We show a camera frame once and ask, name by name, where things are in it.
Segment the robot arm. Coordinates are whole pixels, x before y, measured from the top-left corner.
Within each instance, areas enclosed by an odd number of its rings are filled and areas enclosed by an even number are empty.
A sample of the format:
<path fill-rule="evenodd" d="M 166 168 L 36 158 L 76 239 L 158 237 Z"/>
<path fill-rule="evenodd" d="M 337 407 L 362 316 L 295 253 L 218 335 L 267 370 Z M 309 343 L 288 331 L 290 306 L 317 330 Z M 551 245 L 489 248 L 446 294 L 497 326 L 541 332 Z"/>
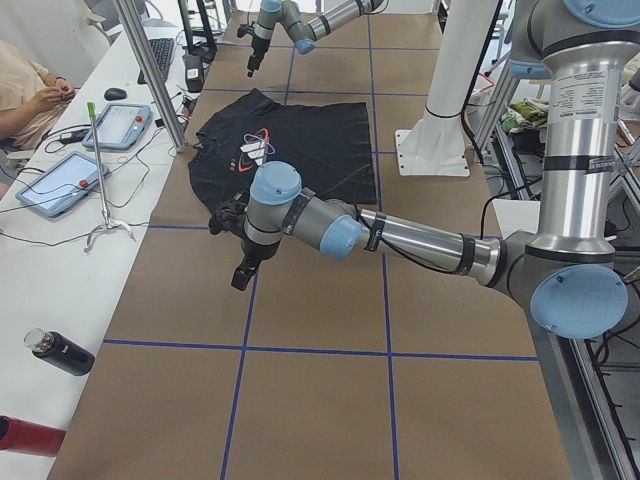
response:
<path fill-rule="evenodd" d="M 295 1 L 264 0 L 258 17 L 251 23 L 241 24 L 237 36 L 252 37 L 252 53 L 247 62 L 247 76 L 251 78 L 268 52 L 276 26 L 280 24 L 296 51 L 302 55 L 311 52 L 316 43 L 352 20 L 371 15 L 383 4 L 378 0 L 343 1 L 333 9 L 306 22 Z"/>
<path fill-rule="evenodd" d="M 621 319 L 627 293 L 602 236 L 608 174 L 569 167 L 612 148 L 597 123 L 553 127 L 537 235 L 464 234 L 486 188 L 466 163 L 459 110 L 497 8 L 456 2 L 442 36 L 423 17 L 362 20 L 336 48 L 295 60 L 295 85 L 325 95 L 357 92 L 369 72 L 384 145 L 399 109 L 416 106 L 422 75 L 431 89 L 397 154 L 376 158 L 381 213 L 366 212 L 358 226 L 350 206 L 309 201 L 281 264 L 261 273 L 255 346 L 358 346 L 369 313 L 385 314 L 396 349 L 461 349 L 473 335 L 502 348 L 526 332 L 586 339 Z"/>

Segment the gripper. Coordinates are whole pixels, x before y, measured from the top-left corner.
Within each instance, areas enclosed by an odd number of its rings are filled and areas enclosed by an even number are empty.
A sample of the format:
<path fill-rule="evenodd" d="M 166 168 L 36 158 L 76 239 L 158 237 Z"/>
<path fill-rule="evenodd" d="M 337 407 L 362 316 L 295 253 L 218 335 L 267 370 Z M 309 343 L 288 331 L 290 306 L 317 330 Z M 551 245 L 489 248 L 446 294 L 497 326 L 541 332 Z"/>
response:
<path fill-rule="evenodd" d="M 245 291 L 251 280 L 251 271 L 256 271 L 263 261 L 275 256 L 278 243 L 268 245 L 259 244 L 248 238 L 241 240 L 241 249 L 244 254 L 239 267 L 234 270 L 231 286 L 239 291 Z"/>
<path fill-rule="evenodd" d="M 252 55 L 249 57 L 247 63 L 247 76 L 252 77 L 254 73 L 260 68 L 261 59 L 264 58 L 268 51 L 268 40 L 259 36 L 254 36 L 251 42 L 253 49 Z"/>

